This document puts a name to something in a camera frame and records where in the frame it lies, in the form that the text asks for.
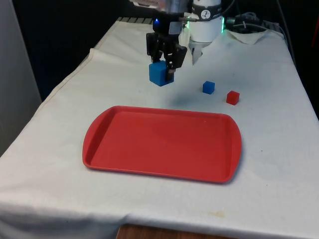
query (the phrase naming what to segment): small red cube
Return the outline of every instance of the small red cube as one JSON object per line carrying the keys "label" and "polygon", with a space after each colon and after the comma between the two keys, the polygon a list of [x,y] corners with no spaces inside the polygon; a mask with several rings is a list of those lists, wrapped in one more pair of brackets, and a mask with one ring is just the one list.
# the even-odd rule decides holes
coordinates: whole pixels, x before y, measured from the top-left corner
{"label": "small red cube", "polygon": [[231,91],[227,94],[226,102],[235,106],[239,102],[239,96],[240,96],[240,94],[238,92]]}

